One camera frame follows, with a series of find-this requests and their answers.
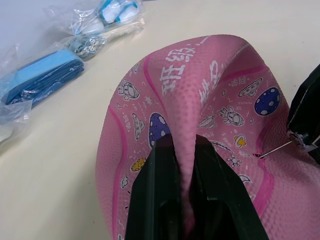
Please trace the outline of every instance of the black machine part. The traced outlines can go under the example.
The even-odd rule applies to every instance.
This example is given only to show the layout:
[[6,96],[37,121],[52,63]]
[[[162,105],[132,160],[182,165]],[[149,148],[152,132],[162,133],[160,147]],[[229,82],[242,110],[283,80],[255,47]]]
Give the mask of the black machine part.
[[195,227],[183,236],[180,171],[167,134],[133,183],[125,240],[268,240],[241,179],[199,135],[189,197]]
[[320,65],[299,87],[292,100],[287,120],[287,130],[291,139],[296,140],[307,152],[318,152],[320,147],[319,103]]

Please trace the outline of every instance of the blue folded item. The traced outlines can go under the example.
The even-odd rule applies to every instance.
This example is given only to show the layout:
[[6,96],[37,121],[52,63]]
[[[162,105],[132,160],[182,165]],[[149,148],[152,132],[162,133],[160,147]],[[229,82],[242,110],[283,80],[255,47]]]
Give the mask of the blue folded item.
[[2,78],[0,82],[8,87],[0,93],[1,100],[6,105],[33,100],[34,107],[83,71],[84,63],[78,56],[68,49],[58,50],[21,67],[13,80],[9,80],[10,74]]

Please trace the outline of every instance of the plastic bag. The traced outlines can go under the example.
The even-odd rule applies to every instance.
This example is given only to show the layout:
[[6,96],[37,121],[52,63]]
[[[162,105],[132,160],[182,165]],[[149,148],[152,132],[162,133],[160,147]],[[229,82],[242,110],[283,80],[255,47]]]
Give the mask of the plastic bag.
[[113,27],[105,33],[71,36],[63,39],[61,43],[79,58],[87,61],[97,55],[113,39],[123,35],[139,33],[144,29],[144,25],[143,18],[139,17],[130,24]]
[[[0,99],[15,79],[17,69],[17,46],[8,51],[1,51],[0,55]],[[27,126],[30,118],[32,101],[5,105],[0,101],[0,147],[4,142],[10,142],[18,137]]]
[[134,22],[142,11],[141,0],[91,0],[78,2],[76,7],[44,9],[59,30],[71,35],[105,33]]
[[84,62],[78,56],[55,44],[0,79],[0,101],[5,105],[32,101],[34,107],[83,71]]

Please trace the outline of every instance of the white surface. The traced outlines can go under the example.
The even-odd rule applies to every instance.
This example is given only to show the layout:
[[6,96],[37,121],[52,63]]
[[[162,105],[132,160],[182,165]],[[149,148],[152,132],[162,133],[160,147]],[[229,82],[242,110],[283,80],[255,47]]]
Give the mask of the white surface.
[[159,0],[145,9],[145,30],[112,44],[37,106],[29,135],[0,156],[0,239],[109,239],[95,189],[100,132],[119,81],[152,51],[204,35],[241,36],[289,102],[320,62],[318,1]]

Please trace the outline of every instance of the blue polka dot planet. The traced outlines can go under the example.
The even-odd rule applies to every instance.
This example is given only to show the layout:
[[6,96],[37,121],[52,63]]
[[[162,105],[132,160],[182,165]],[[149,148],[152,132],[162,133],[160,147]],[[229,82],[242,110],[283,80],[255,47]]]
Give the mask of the blue polka dot planet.
[[272,114],[280,103],[280,92],[276,87],[264,91],[254,103],[254,110],[261,116]]

